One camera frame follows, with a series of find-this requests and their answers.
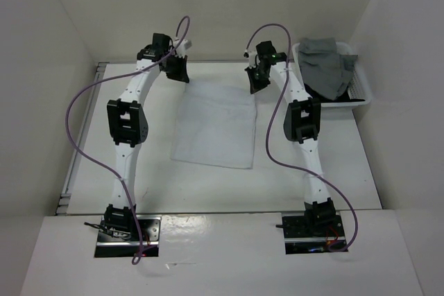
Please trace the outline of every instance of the white plastic basket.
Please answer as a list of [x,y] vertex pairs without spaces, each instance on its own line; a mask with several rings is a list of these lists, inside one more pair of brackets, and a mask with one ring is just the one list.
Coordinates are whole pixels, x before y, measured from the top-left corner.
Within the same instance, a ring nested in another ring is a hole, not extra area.
[[[353,55],[353,50],[347,43],[337,42],[338,53],[341,55]],[[300,73],[299,60],[298,60],[299,43],[296,43],[292,47],[293,59],[294,59],[294,71],[298,79],[302,82],[302,74]],[[366,75],[361,65],[359,64],[359,57],[355,63],[355,74],[352,81],[347,88],[348,96],[350,98],[359,98],[363,101],[357,102],[337,102],[337,103],[322,103],[322,107],[347,107],[353,109],[359,105],[369,104],[372,99],[370,86],[368,84]]]

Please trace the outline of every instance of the white wall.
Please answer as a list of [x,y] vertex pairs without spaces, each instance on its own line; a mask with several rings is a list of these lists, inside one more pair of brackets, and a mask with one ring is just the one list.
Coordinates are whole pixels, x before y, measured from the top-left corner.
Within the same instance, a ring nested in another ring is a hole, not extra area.
[[[184,15],[193,22],[190,58],[241,59],[262,24],[285,24],[301,37],[349,40],[368,0],[62,0],[95,60],[134,60],[154,32],[174,34]],[[285,35],[264,33],[284,48]]]
[[444,0],[371,0],[351,39],[374,93],[359,131],[426,296],[444,295],[443,23]]
[[95,66],[59,0],[0,0],[0,8],[0,286],[13,296],[71,158],[65,108]]

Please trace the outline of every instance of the white cloth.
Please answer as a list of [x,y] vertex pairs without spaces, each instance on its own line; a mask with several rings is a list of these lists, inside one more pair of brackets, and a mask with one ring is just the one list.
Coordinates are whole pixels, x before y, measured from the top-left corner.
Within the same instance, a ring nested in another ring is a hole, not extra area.
[[171,158],[252,168],[255,121],[255,97],[248,90],[191,81],[178,110]]

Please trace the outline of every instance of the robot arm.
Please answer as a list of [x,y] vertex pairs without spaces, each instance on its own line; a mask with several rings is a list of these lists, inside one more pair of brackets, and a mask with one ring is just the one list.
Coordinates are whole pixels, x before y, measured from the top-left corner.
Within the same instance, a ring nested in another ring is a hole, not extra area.
[[[254,94],[270,84],[271,78],[282,91],[287,79],[285,53],[276,53],[270,41],[256,46],[257,51],[246,52],[249,66],[250,92]],[[312,98],[291,69],[289,83],[284,93],[287,113],[284,120],[285,137],[293,146],[299,146],[306,167],[318,175],[323,174],[318,153],[318,133],[321,124],[321,103]],[[304,194],[306,216],[315,225],[329,223],[335,209],[326,185],[316,176],[309,175]]]
[[[171,47],[177,46],[178,42],[177,38],[173,41],[167,35],[153,34],[152,44],[137,54],[136,70],[143,70],[159,61]],[[122,95],[117,100],[110,100],[107,104],[110,134],[116,145],[116,171],[125,181],[134,205],[137,157],[142,143],[148,136],[148,122],[143,111],[146,96],[161,71],[164,71],[169,79],[189,82],[186,53],[189,47],[191,47],[191,42],[184,40],[174,55],[150,70],[132,77]],[[114,181],[111,202],[106,209],[103,224],[104,228],[109,230],[135,232],[135,221],[131,214],[130,204],[118,179]]]

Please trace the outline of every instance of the cable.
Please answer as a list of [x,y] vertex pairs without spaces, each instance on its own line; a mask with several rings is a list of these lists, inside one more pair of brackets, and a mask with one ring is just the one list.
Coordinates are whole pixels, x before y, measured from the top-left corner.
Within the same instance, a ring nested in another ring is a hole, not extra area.
[[268,158],[269,158],[271,161],[275,162],[276,164],[279,164],[280,166],[284,166],[284,167],[286,167],[286,168],[290,168],[290,169],[296,169],[296,170],[304,171],[304,172],[306,172],[306,173],[309,173],[310,175],[313,175],[313,176],[319,178],[321,181],[323,181],[324,183],[326,183],[326,185],[328,185],[328,186],[330,186],[332,189],[334,189],[334,190],[335,190],[335,191],[336,191],[336,192],[337,192],[337,193],[338,193],[338,194],[344,199],[345,203],[349,206],[349,208],[350,208],[350,210],[351,210],[351,212],[352,212],[353,218],[354,218],[354,220],[355,220],[355,232],[353,233],[353,236],[352,236],[352,238],[350,239],[350,242],[349,242],[346,246],[342,247],[342,248],[339,249],[339,250],[333,250],[333,249],[331,248],[332,245],[330,245],[330,246],[328,247],[328,250],[331,251],[331,252],[342,252],[342,251],[346,251],[346,250],[347,250],[347,249],[348,249],[348,248],[354,243],[354,241],[355,241],[355,239],[356,239],[356,237],[357,237],[357,234],[358,234],[358,217],[357,217],[357,215],[356,215],[356,211],[353,209],[353,206],[352,206],[352,204],[350,203],[350,201],[347,199],[347,197],[342,193],[341,190],[339,190],[336,186],[334,186],[332,183],[330,183],[328,180],[326,180],[326,179],[325,179],[324,177],[322,177],[321,175],[318,175],[318,174],[315,173],[314,171],[311,171],[311,170],[309,170],[309,169],[307,169],[307,168],[303,168],[303,167],[301,167],[301,166],[292,166],[292,165],[290,165],[290,164],[285,164],[285,163],[283,163],[283,162],[280,162],[280,161],[278,161],[277,159],[275,159],[275,158],[272,156],[271,152],[270,152],[270,132],[271,132],[271,127],[272,127],[272,125],[273,125],[273,122],[274,122],[274,120],[275,120],[276,114],[277,114],[277,112],[278,112],[279,105],[280,105],[280,103],[282,102],[282,99],[284,98],[285,90],[287,89],[287,86],[288,86],[289,81],[290,81],[290,73],[289,73],[289,63],[290,63],[289,55],[290,55],[290,52],[291,52],[291,37],[290,37],[290,32],[289,32],[288,29],[285,28],[282,24],[264,24],[263,26],[259,27],[259,28],[253,33],[253,35],[250,37],[250,40],[248,41],[248,43],[247,43],[247,47],[246,47],[247,50],[248,50],[248,48],[250,47],[250,44],[251,44],[253,38],[256,36],[256,34],[257,34],[258,32],[260,32],[262,29],[264,29],[264,28],[266,28],[266,27],[270,27],[270,26],[279,27],[279,28],[281,28],[282,30],[284,30],[285,33],[287,34],[288,42],[289,42],[289,43],[288,43],[288,49],[287,49],[287,60],[286,60],[286,62],[285,62],[285,67],[287,68],[287,78],[286,78],[286,80],[285,80],[284,87],[282,88],[282,92],[280,93],[280,96],[279,96],[279,98],[278,98],[278,100],[277,100],[277,103],[276,103],[275,109],[273,110],[273,114],[272,114],[272,116],[271,116],[270,123],[268,124],[268,128],[267,128],[267,131],[266,131],[266,138],[265,138],[265,149],[266,149],[266,154],[268,155]]
[[89,156],[88,154],[86,154],[85,152],[83,152],[79,146],[77,146],[76,142],[74,141],[74,139],[72,138],[71,135],[71,130],[69,129],[69,113],[71,112],[71,108],[73,106],[73,104],[77,101],[77,99],[84,93],[86,92],[88,89],[96,86],[96,85],[100,85],[101,83],[107,82],[107,81],[111,81],[111,80],[116,80],[116,79],[121,79],[121,78],[127,78],[129,76],[137,76],[141,73],[144,73],[145,71],[149,71],[150,69],[152,69],[154,66],[157,66],[158,64],[160,64],[161,62],[163,62],[164,60],[166,60],[170,55],[172,55],[176,49],[182,44],[182,41],[185,39],[185,37],[187,36],[188,33],[188,28],[189,28],[189,24],[191,22],[190,18],[188,15],[185,15],[179,23],[178,29],[177,31],[179,31],[180,26],[182,25],[183,21],[187,20],[187,25],[185,27],[185,32],[183,33],[182,37],[180,38],[178,45],[176,45],[176,47],[173,47],[162,59],[158,60],[157,62],[154,62],[152,65],[148,66],[147,68],[141,69],[139,71],[136,72],[132,72],[132,73],[128,73],[128,74],[122,74],[120,76],[113,76],[112,78],[106,78],[106,79],[102,79],[96,82],[93,82],[92,84],[82,88],[71,100],[71,102],[68,105],[67,108],[67,113],[65,115],[65,130],[67,132],[67,136],[68,136],[68,140],[71,143],[71,145],[74,147],[74,149],[83,157],[85,157],[86,159],[90,160],[91,162],[94,162],[95,164],[98,164],[99,166],[105,168],[106,170],[110,171],[112,174],[114,174],[114,176],[117,177],[117,179],[120,181],[120,183],[122,184],[123,190],[125,191],[126,197],[128,199],[128,202],[130,204],[130,209],[131,209],[131,213],[133,214],[133,218],[135,220],[135,224],[136,224],[136,228],[137,228],[137,235],[139,237],[139,251],[138,253],[135,254],[134,258],[132,259],[132,264],[133,265],[137,265],[140,262],[140,259],[142,258],[142,255],[144,253],[145,250],[147,250],[147,248],[144,248],[144,241],[143,241],[143,237],[142,237],[142,230],[140,228],[140,224],[139,221],[137,219],[136,216],[136,212],[134,210],[134,205],[133,202],[131,200],[130,197],[130,193],[128,192],[128,188],[126,187],[125,181],[123,180],[122,176],[120,176],[120,174],[115,171],[113,168],[111,168],[110,166],[107,166],[106,164],[98,161],[97,159],[94,159],[93,157]]

